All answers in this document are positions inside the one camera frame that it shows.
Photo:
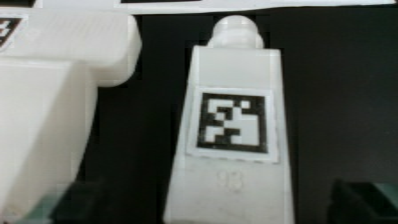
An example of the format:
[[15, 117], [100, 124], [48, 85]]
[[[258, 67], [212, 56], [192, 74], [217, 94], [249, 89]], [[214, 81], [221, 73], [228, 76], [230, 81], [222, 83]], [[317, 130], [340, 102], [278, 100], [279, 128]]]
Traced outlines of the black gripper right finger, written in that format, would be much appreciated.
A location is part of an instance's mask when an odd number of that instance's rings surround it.
[[327, 224], [398, 224], [398, 184], [338, 180]]

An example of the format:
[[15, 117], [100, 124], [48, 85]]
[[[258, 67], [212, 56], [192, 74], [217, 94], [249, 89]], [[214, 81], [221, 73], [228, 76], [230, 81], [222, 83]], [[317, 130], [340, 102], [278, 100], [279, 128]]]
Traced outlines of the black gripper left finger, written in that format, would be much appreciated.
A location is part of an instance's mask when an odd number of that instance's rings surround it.
[[41, 196], [25, 215], [6, 211], [0, 224], [95, 224], [98, 213], [98, 184], [73, 182]]

